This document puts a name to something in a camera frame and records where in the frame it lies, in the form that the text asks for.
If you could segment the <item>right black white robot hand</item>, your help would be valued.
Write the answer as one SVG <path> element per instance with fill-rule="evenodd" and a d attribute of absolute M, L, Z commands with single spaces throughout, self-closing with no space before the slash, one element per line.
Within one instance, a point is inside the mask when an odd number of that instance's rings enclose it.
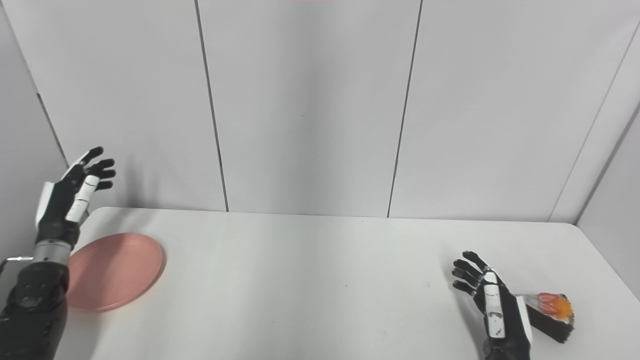
<path fill-rule="evenodd" d="M 532 333 L 524 299 L 474 251 L 464 251 L 453 264 L 453 287 L 468 294 L 483 316 L 485 360 L 529 360 Z"/>

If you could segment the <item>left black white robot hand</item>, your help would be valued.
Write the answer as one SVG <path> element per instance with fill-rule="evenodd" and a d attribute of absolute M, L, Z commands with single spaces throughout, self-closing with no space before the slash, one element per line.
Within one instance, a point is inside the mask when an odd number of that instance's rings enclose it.
<path fill-rule="evenodd" d="M 36 211 L 35 244 L 61 242 L 72 249 L 80 237 L 80 221 L 94 193 L 114 186 L 115 160 L 104 158 L 105 149 L 95 146 L 71 164 L 57 182 L 46 182 Z"/>

